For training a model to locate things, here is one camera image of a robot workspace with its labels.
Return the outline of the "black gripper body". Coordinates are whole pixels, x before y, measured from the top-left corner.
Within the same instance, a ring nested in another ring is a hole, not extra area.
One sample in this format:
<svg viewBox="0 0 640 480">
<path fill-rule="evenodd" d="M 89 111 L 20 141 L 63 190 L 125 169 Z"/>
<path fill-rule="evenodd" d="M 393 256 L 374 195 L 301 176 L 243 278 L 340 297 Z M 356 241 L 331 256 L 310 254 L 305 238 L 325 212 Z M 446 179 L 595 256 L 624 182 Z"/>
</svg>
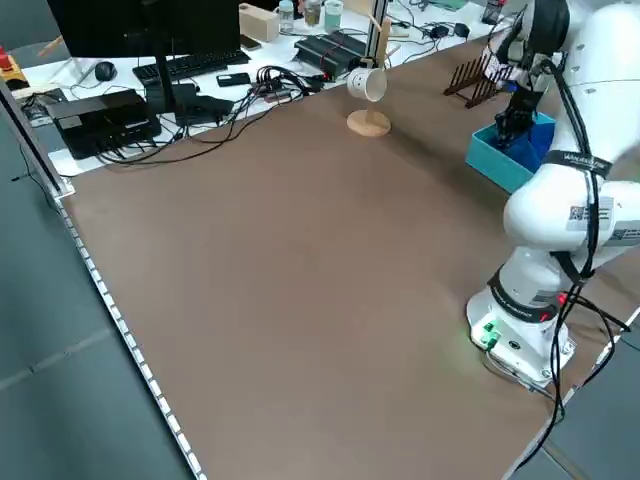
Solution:
<svg viewBox="0 0 640 480">
<path fill-rule="evenodd" d="M 509 104 L 503 112 L 507 121 L 532 120 L 543 97 L 542 91 L 531 90 L 517 85 L 512 92 Z"/>
</svg>

